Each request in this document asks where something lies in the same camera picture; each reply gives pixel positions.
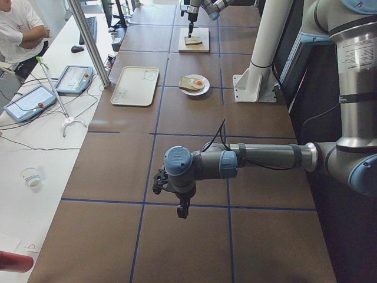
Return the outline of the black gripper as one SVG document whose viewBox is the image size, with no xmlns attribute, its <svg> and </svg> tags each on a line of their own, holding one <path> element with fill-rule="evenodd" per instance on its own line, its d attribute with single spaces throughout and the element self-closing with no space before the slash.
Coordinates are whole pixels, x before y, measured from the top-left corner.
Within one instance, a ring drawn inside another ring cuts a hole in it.
<svg viewBox="0 0 377 283">
<path fill-rule="evenodd" d="M 186 218 L 189 215 L 189 207 L 191 198 L 196 194 L 196 185 L 191 190 L 185 193 L 177 192 L 176 196 L 179 198 L 177 206 L 177 215 L 179 218 Z"/>
<path fill-rule="evenodd" d="M 190 21 L 188 26 L 188 37 L 191 37 L 193 33 L 193 21 L 197 21 L 198 13 L 200 9 L 200 4 L 191 3 L 187 7 L 188 20 Z"/>
</svg>

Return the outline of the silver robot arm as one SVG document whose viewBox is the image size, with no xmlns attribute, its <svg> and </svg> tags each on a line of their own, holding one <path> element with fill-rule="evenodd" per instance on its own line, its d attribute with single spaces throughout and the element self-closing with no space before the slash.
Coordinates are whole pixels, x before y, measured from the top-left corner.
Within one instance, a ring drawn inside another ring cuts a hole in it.
<svg viewBox="0 0 377 283">
<path fill-rule="evenodd" d="M 234 0 L 218 0 L 215 2 L 212 2 L 210 0 L 184 1 L 184 4 L 187 5 L 187 8 L 181 11 L 181 16 L 183 16 L 184 13 L 188 14 L 188 37 L 191 38 L 194 29 L 194 23 L 197 21 L 200 8 L 203 8 L 209 18 L 214 21 L 219 17 L 220 12 L 233 2 Z"/>
<path fill-rule="evenodd" d="M 175 194 L 180 218 L 189 214 L 198 180 L 233 178 L 245 166 L 322 170 L 356 192 L 376 195 L 376 2 L 306 1 L 302 28 L 309 41 L 336 44 L 341 137 L 302 146 L 211 141 L 196 152 L 170 148 L 154 177 L 153 192 Z"/>
</svg>

